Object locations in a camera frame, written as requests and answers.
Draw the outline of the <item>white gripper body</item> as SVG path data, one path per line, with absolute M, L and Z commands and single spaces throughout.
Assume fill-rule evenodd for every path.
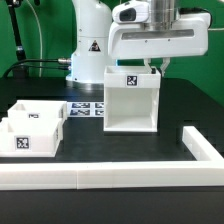
M 147 30 L 142 23 L 113 22 L 108 54 L 118 60 L 204 55 L 208 50 L 211 16 L 202 12 L 183 14 L 168 30 Z

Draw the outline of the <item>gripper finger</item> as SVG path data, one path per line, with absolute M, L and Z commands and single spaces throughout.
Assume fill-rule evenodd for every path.
M 145 66 L 146 70 L 148 72 L 151 72 L 151 67 L 150 67 L 149 59 L 144 59 L 143 62 L 144 62 L 144 66 Z
M 162 76 L 165 75 L 165 71 L 166 71 L 167 67 L 169 66 L 169 64 L 170 64 L 170 58 L 169 57 L 163 58 L 163 62 L 160 66 Z

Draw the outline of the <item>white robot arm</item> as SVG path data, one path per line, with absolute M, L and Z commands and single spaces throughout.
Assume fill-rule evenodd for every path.
M 72 0 L 77 45 L 66 82 L 101 89 L 104 69 L 117 60 L 160 58 L 165 71 L 172 57 L 199 56 L 208 50 L 212 15 L 203 8 L 181 8 L 179 0 L 126 0 L 109 8 L 100 0 Z

